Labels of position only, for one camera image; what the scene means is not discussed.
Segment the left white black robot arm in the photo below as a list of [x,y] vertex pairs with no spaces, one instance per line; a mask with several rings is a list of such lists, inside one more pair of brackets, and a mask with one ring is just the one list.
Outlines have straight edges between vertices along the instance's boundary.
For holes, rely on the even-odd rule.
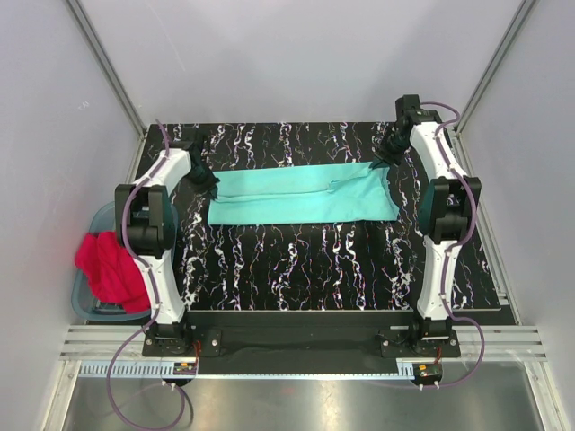
[[188,141],[160,152],[152,167],[130,184],[115,189],[116,234],[142,277],[151,310],[146,342],[176,356],[193,347],[185,306],[173,272],[177,227],[171,195],[182,180],[194,193],[217,198],[219,180],[202,158],[199,145]]

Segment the teal t shirt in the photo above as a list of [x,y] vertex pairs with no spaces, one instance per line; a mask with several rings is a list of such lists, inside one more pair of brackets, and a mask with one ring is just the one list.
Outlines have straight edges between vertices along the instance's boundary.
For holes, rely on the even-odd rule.
[[393,222],[386,168],[335,163],[217,172],[210,225]]

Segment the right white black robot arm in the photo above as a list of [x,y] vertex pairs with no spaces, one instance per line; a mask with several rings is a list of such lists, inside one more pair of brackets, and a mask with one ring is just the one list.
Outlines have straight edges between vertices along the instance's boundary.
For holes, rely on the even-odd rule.
[[437,120],[398,119],[385,132],[373,169],[391,166],[414,150],[429,180],[418,223],[426,248],[420,297],[407,330],[413,353],[427,356],[452,342],[452,291],[460,250],[473,236],[481,181],[469,177],[453,155]]

